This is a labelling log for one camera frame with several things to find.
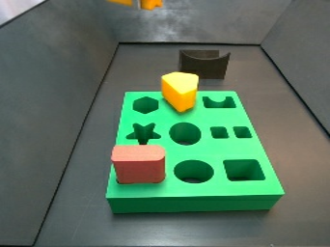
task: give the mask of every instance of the star-shaped hole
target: star-shaped hole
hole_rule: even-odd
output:
[[[133,132],[127,136],[129,140],[137,140],[139,145],[145,145],[149,139],[160,139],[160,134],[153,132],[155,124],[149,123],[145,126],[135,123],[132,125]]]

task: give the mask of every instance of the arch-shaped hole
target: arch-shaped hole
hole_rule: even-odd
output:
[[[229,96],[225,96],[223,101],[213,101],[208,96],[201,98],[204,108],[236,108],[235,101]]]

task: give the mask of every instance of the gray floor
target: gray floor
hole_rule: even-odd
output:
[[[157,91],[179,49],[232,53],[224,81],[235,90],[286,195],[270,211],[113,215],[104,199],[109,151],[125,91]],[[328,245],[330,141],[257,46],[120,45],[85,122],[37,246]]]

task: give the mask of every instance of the gray wall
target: gray wall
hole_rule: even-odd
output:
[[[0,1],[0,26],[20,14],[30,10],[45,0],[1,0]]]
[[[48,1],[0,29],[0,245],[30,245],[117,42],[105,1]]]
[[[108,4],[107,17],[119,41],[259,44],[290,0],[164,0],[139,11]]]
[[[330,1],[296,0],[262,47],[330,133]]]

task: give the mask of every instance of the hexagonal hole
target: hexagonal hole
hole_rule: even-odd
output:
[[[136,99],[132,103],[132,110],[148,114],[159,109],[159,101],[148,96]]]

